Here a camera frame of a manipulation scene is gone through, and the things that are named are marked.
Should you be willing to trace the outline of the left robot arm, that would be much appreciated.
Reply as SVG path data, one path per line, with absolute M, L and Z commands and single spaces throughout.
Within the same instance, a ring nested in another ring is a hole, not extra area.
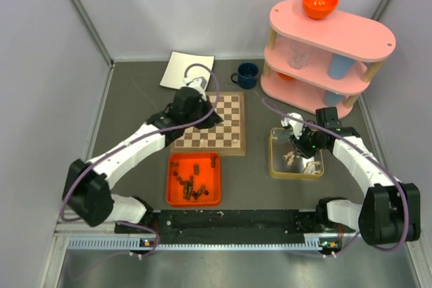
M 210 129 L 222 121 L 206 94 L 188 86 L 179 89 L 163 111 L 151 115 L 117 146 L 89 161 L 74 161 L 63 190 L 64 204 L 90 227 L 113 221 L 149 230 L 150 206 L 137 197 L 112 194 L 112 188 L 144 159 L 182 137 L 185 129 Z

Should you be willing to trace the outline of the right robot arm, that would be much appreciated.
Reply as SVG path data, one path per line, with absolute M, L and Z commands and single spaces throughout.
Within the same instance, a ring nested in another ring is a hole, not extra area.
M 380 250 L 396 248 L 421 236 L 421 194 L 413 183 L 402 183 L 364 145 L 353 127 L 344 127 L 337 109 L 316 111 L 316 121 L 290 113 L 281 125 L 290 134 L 295 154 L 310 159 L 328 150 L 348 170 L 364 199 L 355 204 L 346 198 L 322 198 L 315 223 L 323 231 L 344 225 L 360 233 L 364 242 Z

